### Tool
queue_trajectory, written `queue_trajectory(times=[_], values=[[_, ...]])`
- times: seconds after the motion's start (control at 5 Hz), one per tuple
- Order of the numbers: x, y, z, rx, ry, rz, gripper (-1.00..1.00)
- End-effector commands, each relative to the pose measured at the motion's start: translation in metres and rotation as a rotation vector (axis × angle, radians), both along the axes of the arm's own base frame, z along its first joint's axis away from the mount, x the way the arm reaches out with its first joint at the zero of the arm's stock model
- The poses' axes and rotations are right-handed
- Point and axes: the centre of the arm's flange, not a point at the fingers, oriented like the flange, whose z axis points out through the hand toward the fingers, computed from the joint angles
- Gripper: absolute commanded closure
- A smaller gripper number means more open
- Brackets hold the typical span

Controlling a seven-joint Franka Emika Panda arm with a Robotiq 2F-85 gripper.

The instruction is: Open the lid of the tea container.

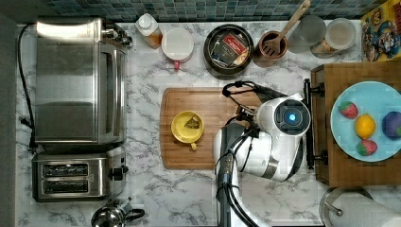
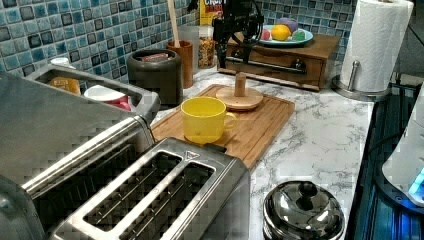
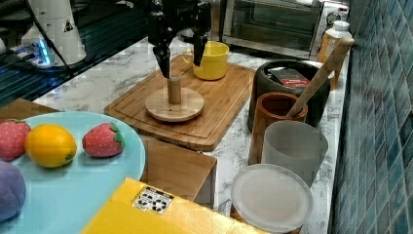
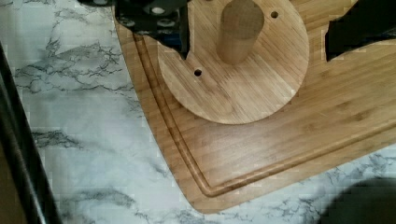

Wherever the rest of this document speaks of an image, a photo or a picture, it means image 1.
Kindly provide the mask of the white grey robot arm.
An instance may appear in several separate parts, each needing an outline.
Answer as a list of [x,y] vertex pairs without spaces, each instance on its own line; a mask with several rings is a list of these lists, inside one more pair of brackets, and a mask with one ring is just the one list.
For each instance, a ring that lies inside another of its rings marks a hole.
[[227,84],[222,94],[230,99],[255,93],[255,108],[237,104],[237,114],[214,139],[218,227],[270,227],[242,202],[238,175],[247,173],[276,182],[293,176],[303,161],[303,137],[311,113],[300,94],[285,95],[252,81]]

